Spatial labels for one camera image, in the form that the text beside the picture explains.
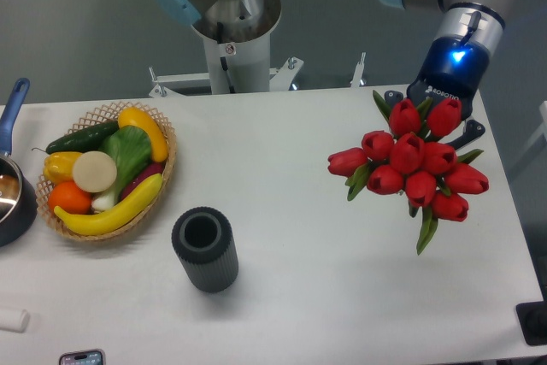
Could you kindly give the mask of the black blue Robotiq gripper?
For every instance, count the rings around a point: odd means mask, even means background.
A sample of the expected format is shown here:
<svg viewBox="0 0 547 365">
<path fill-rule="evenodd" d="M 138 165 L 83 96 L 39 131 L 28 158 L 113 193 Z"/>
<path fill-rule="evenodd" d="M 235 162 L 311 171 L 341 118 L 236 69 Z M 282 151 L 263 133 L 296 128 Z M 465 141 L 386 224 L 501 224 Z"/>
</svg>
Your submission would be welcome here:
<svg viewBox="0 0 547 365">
<path fill-rule="evenodd" d="M 427 97 L 432 107 L 444 99 L 454 99 L 462 106 L 462 118 L 473 113 L 473 99 L 489 66 L 489 55 L 478 45 L 460 45 L 455 38 L 436 39 L 423 62 L 416 79 L 406 91 L 414 106 Z M 405 99 L 400 91 L 388 90 L 383 96 L 386 105 L 397 105 Z M 451 142 L 459 150 L 485 134 L 485 126 L 475 119 L 466 119 L 462 135 Z"/>
</svg>

